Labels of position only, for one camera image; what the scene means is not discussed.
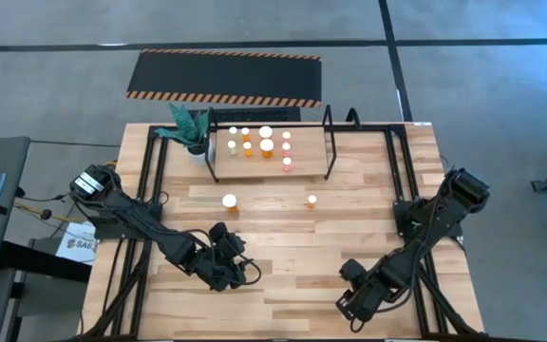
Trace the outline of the white plant pot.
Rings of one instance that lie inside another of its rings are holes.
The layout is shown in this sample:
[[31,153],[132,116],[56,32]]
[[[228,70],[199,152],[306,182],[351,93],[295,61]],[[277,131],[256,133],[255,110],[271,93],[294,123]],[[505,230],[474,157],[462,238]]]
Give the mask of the white plant pot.
[[185,151],[190,160],[199,165],[205,165],[206,162],[212,162],[215,156],[215,144],[213,139],[209,138],[208,143],[200,148],[185,147]]

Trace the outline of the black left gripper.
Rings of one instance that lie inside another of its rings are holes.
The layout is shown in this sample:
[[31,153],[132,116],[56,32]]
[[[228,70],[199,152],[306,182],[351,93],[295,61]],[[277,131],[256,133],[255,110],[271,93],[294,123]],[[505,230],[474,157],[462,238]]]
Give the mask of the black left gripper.
[[217,222],[209,231],[215,246],[194,244],[189,257],[189,273],[213,279],[211,289],[222,292],[246,284],[246,276],[235,263],[235,258],[245,252],[246,242],[228,231],[224,222]]

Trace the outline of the black furniture panel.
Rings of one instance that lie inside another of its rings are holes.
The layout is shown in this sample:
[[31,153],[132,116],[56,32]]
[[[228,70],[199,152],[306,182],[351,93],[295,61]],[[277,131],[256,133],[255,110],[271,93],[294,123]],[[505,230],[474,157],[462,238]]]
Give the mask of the black furniture panel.
[[0,247],[0,269],[13,269],[87,283],[91,266],[9,241]]

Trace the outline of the white printed paper sheet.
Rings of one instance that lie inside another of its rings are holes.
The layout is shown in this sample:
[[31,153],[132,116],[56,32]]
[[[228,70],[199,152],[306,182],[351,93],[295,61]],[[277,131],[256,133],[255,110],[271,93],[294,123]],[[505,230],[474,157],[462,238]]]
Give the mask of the white printed paper sheet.
[[96,257],[95,227],[89,222],[69,223],[55,256],[92,265]]

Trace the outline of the black flat box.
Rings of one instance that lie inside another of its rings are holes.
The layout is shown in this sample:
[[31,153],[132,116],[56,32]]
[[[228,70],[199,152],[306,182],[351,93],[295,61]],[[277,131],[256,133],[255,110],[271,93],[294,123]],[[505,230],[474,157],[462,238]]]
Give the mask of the black flat box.
[[302,121],[296,107],[228,108],[216,109],[214,113],[220,123]]

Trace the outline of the green snake plant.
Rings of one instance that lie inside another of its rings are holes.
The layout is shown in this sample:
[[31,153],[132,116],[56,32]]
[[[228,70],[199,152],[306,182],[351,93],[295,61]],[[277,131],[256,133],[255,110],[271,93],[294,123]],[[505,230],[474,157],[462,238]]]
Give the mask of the green snake plant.
[[207,112],[199,112],[192,116],[184,106],[169,105],[176,129],[158,128],[155,133],[161,138],[170,139],[183,144],[187,148],[201,148],[206,144],[206,133],[210,126]]

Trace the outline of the black hazard-striped floor mat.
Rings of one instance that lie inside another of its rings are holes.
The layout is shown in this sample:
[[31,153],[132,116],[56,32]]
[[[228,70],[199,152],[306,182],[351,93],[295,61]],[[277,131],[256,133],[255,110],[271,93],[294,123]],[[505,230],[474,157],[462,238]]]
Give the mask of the black hazard-striped floor mat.
[[322,60],[316,55],[146,48],[139,55],[125,97],[319,107]]

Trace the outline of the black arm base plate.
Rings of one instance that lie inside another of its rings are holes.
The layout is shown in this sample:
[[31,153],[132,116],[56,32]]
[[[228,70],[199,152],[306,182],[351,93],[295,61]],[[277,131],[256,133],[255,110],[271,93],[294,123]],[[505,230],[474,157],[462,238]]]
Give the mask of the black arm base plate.
[[112,207],[89,207],[89,210],[95,212],[88,221],[95,227],[96,237],[100,239],[146,239],[146,235],[135,228],[131,228],[126,223],[117,218],[113,212],[118,210],[125,212],[128,209],[142,208],[150,217],[154,219],[161,218],[162,205],[155,203],[131,203],[128,205],[113,205]]
[[414,218],[411,214],[412,206],[411,201],[397,201],[393,204],[397,233],[404,239],[413,238],[426,220],[424,216]]

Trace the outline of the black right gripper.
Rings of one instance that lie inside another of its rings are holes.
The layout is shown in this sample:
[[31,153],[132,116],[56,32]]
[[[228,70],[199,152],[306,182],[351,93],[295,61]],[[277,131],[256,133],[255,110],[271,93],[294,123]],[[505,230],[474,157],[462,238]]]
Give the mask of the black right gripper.
[[389,287],[357,260],[347,260],[339,270],[342,279],[349,282],[352,290],[346,290],[335,306],[347,319],[356,318],[367,322],[374,316],[373,307],[379,307],[389,293]]

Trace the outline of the wooden shelf black metal frame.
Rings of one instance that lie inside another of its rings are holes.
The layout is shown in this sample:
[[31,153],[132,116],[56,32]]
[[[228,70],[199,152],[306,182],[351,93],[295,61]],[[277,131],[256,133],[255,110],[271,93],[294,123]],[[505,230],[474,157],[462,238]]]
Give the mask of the wooden shelf black metal frame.
[[[254,179],[279,177],[326,177],[330,173],[330,164],[334,159],[328,157],[327,144],[331,143],[333,122],[330,108],[325,109],[323,122],[320,124],[306,123],[271,123],[273,129],[271,140],[274,143],[273,156],[264,158],[259,143],[258,130],[264,123],[246,123],[250,129],[250,140],[253,155],[246,157],[243,149],[241,132],[237,132],[236,154],[229,153],[228,141],[233,141],[228,129],[229,124],[213,123],[209,127],[208,138],[215,144],[215,156],[212,162],[207,162],[211,174],[216,180]],[[282,133],[289,131],[292,138],[290,156],[292,168],[289,172],[283,170]]]

